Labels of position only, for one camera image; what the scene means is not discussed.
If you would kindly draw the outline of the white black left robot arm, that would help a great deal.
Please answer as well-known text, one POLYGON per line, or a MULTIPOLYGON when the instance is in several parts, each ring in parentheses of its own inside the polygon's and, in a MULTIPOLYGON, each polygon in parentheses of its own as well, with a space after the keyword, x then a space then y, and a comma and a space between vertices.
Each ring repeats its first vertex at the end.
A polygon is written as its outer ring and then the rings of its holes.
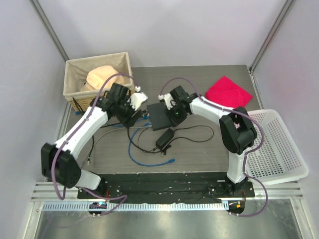
POLYGON ((94 198, 102 198, 106 193, 102 178, 81 169, 77 158, 89 139, 112 117, 126 128, 135 124, 142 114, 142 103, 148 99, 140 88, 136 89, 130 95, 127 87, 114 83, 106 96, 94 98, 81 119, 63 137, 41 148, 42 175, 66 188, 87 188, 94 198))

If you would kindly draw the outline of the black network switch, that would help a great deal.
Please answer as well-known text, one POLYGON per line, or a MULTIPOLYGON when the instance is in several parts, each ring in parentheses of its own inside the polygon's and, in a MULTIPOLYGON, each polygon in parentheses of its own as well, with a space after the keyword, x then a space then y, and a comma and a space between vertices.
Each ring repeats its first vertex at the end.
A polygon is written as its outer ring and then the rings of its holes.
POLYGON ((166 106, 164 103, 155 103, 147 105, 147 111, 150 115, 150 121, 153 131, 166 129, 172 127, 172 123, 166 113, 164 112, 166 106))

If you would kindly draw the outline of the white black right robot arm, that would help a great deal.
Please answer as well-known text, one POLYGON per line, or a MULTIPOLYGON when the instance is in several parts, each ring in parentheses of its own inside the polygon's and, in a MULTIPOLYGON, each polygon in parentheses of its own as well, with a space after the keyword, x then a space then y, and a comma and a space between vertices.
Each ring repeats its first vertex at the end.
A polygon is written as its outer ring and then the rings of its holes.
POLYGON ((182 123, 188 115, 198 115, 219 125, 223 145, 229 152, 225 191, 229 196, 238 196, 248 181, 244 167, 247 154, 257 138, 246 109, 216 105, 197 92, 188 94, 182 86, 167 94, 160 94, 159 100, 164 103, 164 113, 172 126, 182 123))

